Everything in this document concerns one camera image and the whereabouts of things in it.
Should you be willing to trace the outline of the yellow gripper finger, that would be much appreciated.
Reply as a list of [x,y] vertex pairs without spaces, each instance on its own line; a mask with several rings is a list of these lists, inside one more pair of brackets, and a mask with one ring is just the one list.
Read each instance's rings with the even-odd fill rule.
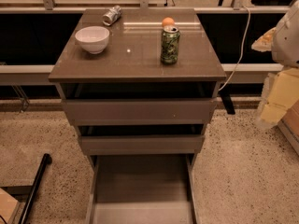
[[276,28],[271,28],[266,33],[261,35],[257,40],[253,42],[251,48],[256,51],[266,52],[271,50],[273,35]]

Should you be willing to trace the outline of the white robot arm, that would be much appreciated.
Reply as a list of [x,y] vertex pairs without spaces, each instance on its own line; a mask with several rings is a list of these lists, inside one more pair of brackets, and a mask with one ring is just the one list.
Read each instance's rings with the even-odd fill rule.
[[272,59],[284,66],[299,67],[299,1],[296,1],[275,28],[253,42],[256,51],[272,53]]

